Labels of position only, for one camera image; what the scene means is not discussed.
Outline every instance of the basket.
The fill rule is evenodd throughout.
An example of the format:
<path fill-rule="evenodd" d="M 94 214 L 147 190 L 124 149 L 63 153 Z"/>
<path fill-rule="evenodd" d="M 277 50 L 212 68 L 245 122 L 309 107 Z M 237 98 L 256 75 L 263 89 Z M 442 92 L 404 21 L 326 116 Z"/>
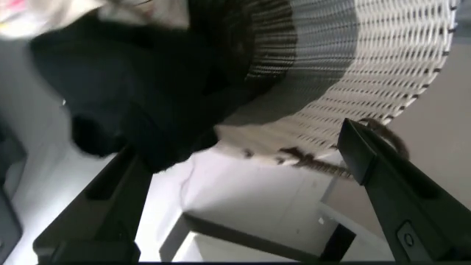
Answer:
<path fill-rule="evenodd" d="M 445 64 L 454 0 L 190 0 L 191 25 L 265 93 L 217 127 L 217 149 L 277 165 L 336 151 L 345 118 L 388 124 Z"/>

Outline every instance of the white woven basket section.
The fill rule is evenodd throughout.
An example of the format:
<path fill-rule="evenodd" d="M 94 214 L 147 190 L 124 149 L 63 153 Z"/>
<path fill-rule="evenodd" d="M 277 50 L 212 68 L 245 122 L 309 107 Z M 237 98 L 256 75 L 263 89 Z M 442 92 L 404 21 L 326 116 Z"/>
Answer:
<path fill-rule="evenodd" d="M 218 126 L 217 148 L 226 154 L 291 164 L 296 161 L 280 159 L 286 158 L 280 148 L 328 155 L 336 150 L 345 118 L 387 124 L 419 98 L 444 65 L 457 5 L 453 0 L 290 3 L 296 60 L 279 85 Z M 286 37 L 264 33 L 284 27 L 286 20 L 276 14 L 282 12 L 252 14 L 258 50 L 271 53 L 258 62 L 256 55 L 249 75 L 276 72 L 286 60 L 282 46 L 263 45 Z"/>

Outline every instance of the wicker laundry basket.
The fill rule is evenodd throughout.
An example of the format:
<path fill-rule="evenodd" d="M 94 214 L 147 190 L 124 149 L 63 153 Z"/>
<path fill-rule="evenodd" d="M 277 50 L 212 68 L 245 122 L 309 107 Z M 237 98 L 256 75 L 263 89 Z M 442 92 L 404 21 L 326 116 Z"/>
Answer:
<path fill-rule="evenodd" d="M 455 29 L 454 0 L 190 0 L 232 70 L 271 88 L 217 127 L 217 149 L 293 165 L 336 151 L 345 118 L 388 124 L 427 90 Z"/>

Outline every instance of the pile of clothes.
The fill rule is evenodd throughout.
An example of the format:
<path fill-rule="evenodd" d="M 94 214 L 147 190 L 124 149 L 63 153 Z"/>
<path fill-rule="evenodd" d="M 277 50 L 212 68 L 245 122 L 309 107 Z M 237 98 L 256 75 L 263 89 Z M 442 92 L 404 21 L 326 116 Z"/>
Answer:
<path fill-rule="evenodd" d="M 191 29 L 102 21 L 92 10 L 29 49 L 64 98 L 83 152 L 104 157 L 130 145 L 154 172 L 216 144 L 214 125 L 256 96 Z"/>

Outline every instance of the clothing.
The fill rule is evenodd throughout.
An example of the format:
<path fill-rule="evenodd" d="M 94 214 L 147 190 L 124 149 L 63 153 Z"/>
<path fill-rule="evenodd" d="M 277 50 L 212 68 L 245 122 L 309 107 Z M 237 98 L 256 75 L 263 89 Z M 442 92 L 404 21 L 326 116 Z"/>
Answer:
<path fill-rule="evenodd" d="M 67 102 L 77 146 L 105 156 L 130 144 L 154 172 L 214 145 L 213 126 L 252 97 L 229 85 L 201 35 L 104 22 L 96 10 L 29 47 Z"/>

